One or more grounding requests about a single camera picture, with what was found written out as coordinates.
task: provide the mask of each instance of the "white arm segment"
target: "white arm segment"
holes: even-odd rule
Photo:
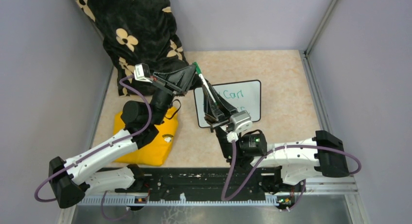
[[[85,181],[90,185],[86,190],[86,196],[114,189],[126,189],[130,187],[134,181],[133,172],[127,167],[113,171],[97,172]]]
[[[104,145],[111,143],[112,141],[116,139],[119,139],[119,138],[122,138],[128,135],[130,135],[129,131],[120,130],[113,137],[101,143],[100,145],[80,155],[66,159],[66,163],[64,164],[64,166],[67,167],[70,164],[75,163],[77,160],[87,155],[88,153],[95,151],[98,148],[101,148]],[[73,175],[72,181],[75,184],[80,185],[83,182],[85,182],[93,173],[95,173],[102,167],[106,166],[110,162],[113,162],[115,159],[125,154],[128,154],[130,152],[136,151],[136,150],[137,150],[137,144],[135,142],[132,142],[132,138],[127,138],[83,160],[82,162],[77,164],[77,166],[72,167],[69,170],[67,170],[67,174],[69,175],[72,174]]]
[[[283,183],[289,185],[296,185],[300,181],[307,178],[322,176],[322,173],[316,171],[314,168],[320,166],[319,160],[314,156],[318,153],[318,150],[307,148],[288,148],[288,145],[317,144],[316,141],[313,141],[311,138],[303,141],[268,144],[268,151],[274,150],[279,146],[286,146],[286,148],[267,155],[258,167],[282,166],[281,177]],[[250,164],[254,166],[259,159],[260,156],[255,157]]]

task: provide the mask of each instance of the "fabric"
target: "fabric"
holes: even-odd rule
[[[103,47],[118,70],[118,81],[133,74],[136,64],[150,70],[171,72],[188,64],[169,0],[76,0],[104,35]],[[126,84],[151,95],[156,88],[128,79]],[[195,77],[194,83],[200,84]],[[119,95],[128,95],[118,85]]]
[[[170,108],[165,117],[170,118],[173,113],[176,112],[176,107]],[[122,112],[115,116],[115,126],[113,129],[113,134],[125,127],[124,122],[121,120],[120,115]],[[172,150],[173,139],[177,130],[178,121],[177,113],[174,117],[169,120],[164,118],[164,123],[161,125],[155,125],[159,130],[159,134],[154,138],[154,140],[144,146],[143,148],[126,154],[115,162],[129,163],[129,164],[146,164],[150,166],[161,166],[168,157],[170,150]]]

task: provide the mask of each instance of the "yellow cushion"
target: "yellow cushion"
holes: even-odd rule
[[[170,118],[175,111],[176,108],[173,106],[167,111],[166,117]],[[116,134],[125,127],[124,122],[120,118],[121,114],[122,112],[119,112],[115,116],[113,134]],[[174,134],[176,133],[178,126],[177,114],[174,115],[171,120],[164,118],[163,121],[163,124],[155,125],[155,127],[159,130],[159,134],[157,134],[150,144],[139,150],[119,157],[115,160],[115,162],[161,166],[172,149]]]

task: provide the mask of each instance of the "beige tabletop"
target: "beige tabletop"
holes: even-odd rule
[[[190,63],[199,64],[212,84],[261,81],[261,119],[251,130],[261,129],[268,142],[311,138],[320,129],[299,51],[185,52],[185,55]],[[113,135],[114,115],[128,100],[141,100],[137,96],[119,97],[116,80],[114,72],[93,146]],[[193,91],[179,99],[182,103],[179,127],[163,167],[228,167],[215,134],[198,126]]]

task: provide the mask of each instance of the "black cable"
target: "black cable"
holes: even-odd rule
[[[177,112],[178,112],[178,111],[180,110],[180,108],[182,107],[182,103],[180,102],[180,100],[178,100],[178,99],[173,100],[173,101],[172,101],[172,105],[173,105],[174,101],[177,101],[180,105],[179,105],[179,108],[173,113],[173,115],[172,115],[170,118],[167,118],[167,117],[165,116],[165,118],[167,118],[168,120],[173,119],[173,117],[177,114]]]

